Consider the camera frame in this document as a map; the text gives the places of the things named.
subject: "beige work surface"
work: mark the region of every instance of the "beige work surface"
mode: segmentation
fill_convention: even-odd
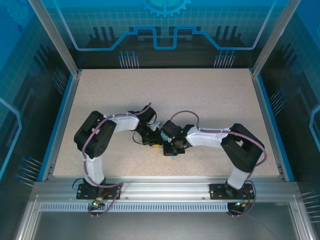
[[[253,174],[279,175],[248,69],[83,70],[53,175],[84,175],[74,135],[92,111],[106,115],[140,111],[149,102],[162,123],[178,111],[191,110],[199,115],[202,128],[244,125],[264,143],[268,153],[268,160]],[[182,113],[173,122],[184,127],[195,124],[196,118]],[[123,131],[112,136],[102,155],[106,176],[227,176],[233,168],[222,149],[190,147],[172,159],[164,156],[161,148],[134,143],[132,135]],[[141,140],[138,134],[135,139]]]

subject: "blue edge trim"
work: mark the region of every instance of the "blue edge trim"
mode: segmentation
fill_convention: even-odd
[[[42,179],[43,179],[43,177],[44,177],[44,175],[46,173],[46,168],[47,168],[47,164],[48,164],[48,161],[49,161],[50,152],[52,150],[52,147],[53,147],[53,144],[54,144],[54,140],[55,140],[56,135],[57,135],[58,126],[59,126],[59,123],[60,123],[60,120],[61,120],[61,117],[62,117],[62,113],[63,113],[63,111],[65,109],[67,97],[69,95],[69,91],[70,91],[70,87],[71,87],[71,83],[73,81],[73,78],[74,78],[74,76],[72,74],[70,74],[70,77],[69,77],[69,80],[68,80],[68,83],[66,85],[66,88],[65,88],[65,91],[64,91],[64,95],[63,95],[63,98],[62,98],[62,101],[61,101],[61,105],[60,105],[60,108],[59,108],[59,111],[58,111],[58,115],[56,116],[56,119],[55,119],[55,123],[54,123],[54,126],[53,126],[51,137],[50,137],[50,140],[49,140],[49,143],[48,143],[48,147],[46,148],[46,151],[45,151],[45,155],[44,155],[43,162],[42,162],[42,165],[41,165],[41,168],[40,168],[40,172],[39,172],[39,175],[38,175],[38,178],[37,178],[37,182],[42,182]]]
[[[290,163],[289,163],[289,160],[288,160],[288,156],[287,156],[287,153],[286,153],[286,150],[285,150],[285,146],[284,146],[284,143],[282,142],[282,139],[281,139],[281,136],[280,136],[280,132],[279,132],[279,129],[278,129],[278,125],[277,125],[277,122],[276,122],[276,118],[275,118],[274,113],[272,112],[271,104],[269,102],[267,91],[266,91],[265,85],[264,85],[264,83],[262,81],[260,73],[258,74],[257,77],[258,77],[258,81],[259,81],[259,84],[260,84],[260,87],[261,87],[261,91],[262,91],[262,94],[263,94],[263,98],[265,100],[265,104],[266,104],[268,113],[269,113],[269,116],[270,116],[270,119],[271,119],[271,123],[272,123],[273,129],[274,129],[274,132],[275,132],[275,137],[277,139],[277,142],[278,142],[278,145],[279,145],[279,149],[280,149],[280,152],[281,152],[281,155],[282,155],[282,158],[283,158],[284,167],[285,167],[286,173],[287,173],[288,178],[289,178],[288,181],[294,182],[295,181],[295,177],[294,177],[294,175],[292,173],[291,166],[290,166]]]
[[[273,129],[274,129],[274,132],[275,132],[275,136],[276,136],[276,139],[277,139],[277,142],[278,142],[278,145],[279,145],[279,149],[280,149],[280,152],[281,152],[281,155],[282,155],[282,158],[283,158],[284,167],[285,167],[285,170],[286,170],[288,178],[289,178],[288,180],[290,182],[294,182],[295,178],[294,178],[294,175],[292,173],[291,166],[289,164],[288,156],[287,156],[284,144],[283,144],[281,136],[280,136],[280,132],[279,132],[279,129],[278,129],[278,126],[277,126],[277,123],[276,123],[275,116],[274,116],[274,114],[272,112],[272,108],[271,108],[271,105],[270,105],[270,102],[269,102],[267,91],[265,89],[265,86],[264,86],[264,83],[262,81],[262,78],[261,78],[260,74],[258,75],[257,78],[258,78],[258,81],[259,81],[259,84],[260,84],[260,87],[261,87],[261,90],[262,90],[262,94],[263,94],[263,98],[264,98],[265,103],[266,103],[267,111],[268,111],[268,114],[270,116],[271,123],[272,123]],[[64,92],[64,95],[63,95],[63,99],[62,99],[62,102],[61,102],[61,105],[60,105],[60,109],[59,109],[58,115],[57,115],[55,123],[54,123],[52,134],[51,134],[51,137],[50,137],[50,140],[49,140],[49,144],[48,144],[48,147],[47,147],[47,149],[45,151],[45,155],[44,155],[44,159],[43,159],[42,166],[41,166],[41,169],[40,169],[40,173],[39,173],[38,178],[37,178],[38,182],[42,181],[42,178],[43,178],[43,176],[45,174],[46,167],[47,167],[47,164],[48,164],[48,161],[49,161],[49,155],[50,155],[50,152],[52,150],[54,139],[55,139],[56,134],[57,134],[57,130],[58,130],[58,126],[59,126],[59,123],[60,123],[60,120],[61,120],[61,117],[62,117],[63,110],[65,108],[65,104],[66,104],[67,97],[68,97],[68,94],[69,94],[69,91],[70,91],[70,86],[71,86],[72,80],[73,80],[73,76],[70,75],[70,78],[69,78],[68,84],[66,86],[66,89],[65,89],[65,92]]]

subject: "gear graphic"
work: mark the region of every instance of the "gear graphic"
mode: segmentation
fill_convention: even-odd
[[[27,20],[29,15],[29,7],[27,0],[0,0],[0,6],[6,6],[7,11],[10,13],[11,17],[19,24]]]
[[[186,10],[187,4],[191,4],[191,0],[142,0],[144,10],[149,10],[151,14],[157,17],[168,15],[171,17],[174,14],[180,14],[181,10]]]

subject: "transparent enclosure wall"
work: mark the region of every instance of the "transparent enclosure wall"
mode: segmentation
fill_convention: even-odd
[[[44,0],[79,68],[248,68],[287,0]]]
[[[261,77],[301,192],[316,189],[319,194],[320,1],[301,0],[263,67]]]
[[[0,0],[0,32],[0,239],[11,240],[70,73],[28,1]]]

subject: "white arm segment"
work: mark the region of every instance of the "white arm segment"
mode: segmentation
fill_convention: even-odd
[[[136,116],[116,116],[111,118],[110,120],[116,123],[115,129],[113,131],[114,133],[125,130],[135,130],[139,123],[139,119]],[[88,157],[86,159],[86,166],[90,178],[96,184],[100,184],[105,179],[105,175],[102,170],[102,155],[94,157],[92,159]],[[84,179],[94,186],[94,184],[92,184],[92,182],[88,179],[87,176],[85,176]]]
[[[230,131],[229,128],[224,129],[206,129],[202,128],[203,130],[217,130],[217,131]],[[208,146],[214,147],[218,149],[222,149],[221,142],[222,139],[225,138],[228,134],[227,133],[207,133],[202,132],[197,129],[196,126],[192,127],[186,136],[186,140],[192,146]]]
[[[224,129],[203,128],[203,130],[230,131],[229,128],[224,128]],[[186,140],[192,146],[208,146],[208,147],[222,149],[222,146],[221,146],[222,139],[225,138],[227,135],[228,135],[227,133],[201,132],[197,129],[196,126],[194,126],[188,131]],[[239,190],[247,180],[247,177],[249,174],[250,174],[249,172],[241,171],[234,166],[227,182],[231,187]]]

